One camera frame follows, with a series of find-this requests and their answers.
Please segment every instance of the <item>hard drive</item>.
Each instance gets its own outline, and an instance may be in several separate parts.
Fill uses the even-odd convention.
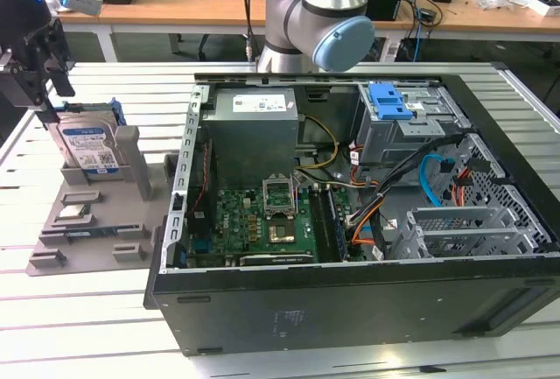
[[[67,168],[81,168],[88,177],[117,173],[128,162],[116,147],[115,134],[125,125],[121,105],[65,104],[57,109],[59,123],[48,125]]]

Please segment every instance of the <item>cardboard box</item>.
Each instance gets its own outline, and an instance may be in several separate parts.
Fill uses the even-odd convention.
[[[541,16],[560,16],[559,0],[533,0],[528,7]]]

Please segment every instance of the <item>motherboard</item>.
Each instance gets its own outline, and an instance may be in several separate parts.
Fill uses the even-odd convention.
[[[345,188],[291,185],[221,189],[214,232],[192,240],[191,261],[212,267],[342,260],[346,245],[341,225],[351,211]]]

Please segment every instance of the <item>floor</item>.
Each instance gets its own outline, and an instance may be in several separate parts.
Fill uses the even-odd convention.
[[[124,33],[115,35],[119,60],[138,61],[196,61],[201,35],[184,35],[179,44],[181,54],[171,53],[167,35]],[[68,33],[67,40],[74,58],[79,62],[103,62],[101,48],[95,35]],[[262,37],[258,39],[263,45]],[[245,40],[235,35],[213,35],[204,49],[208,61],[244,61]],[[406,51],[399,57],[406,60]],[[421,44],[420,60],[433,62],[500,61],[504,62],[539,98],[543,98],[560,74],[560,48],[545,43],[471,42],[457,40],[428,40]],[[548,94],[547,104],[560,109],[560,82]],[[23,114],[11,109],[0,96],[0,143]]]

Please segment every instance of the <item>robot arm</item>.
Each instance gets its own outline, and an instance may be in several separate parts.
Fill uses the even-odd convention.
[[[260,73],[304,73],[310,61],[327,71],[355,66],[374,42],[363,16],[368,0],[266,0],[266,46]]]
[[[102,0],[60,2],[90,15],[99,14],[102,7]],[[47,82],[52,82],[60,96],[74,96],[61,22],[51,16],[45,0],[0,0],[0,18],[0,95],[14,106],[37,110],[43,123],[57,122]]]

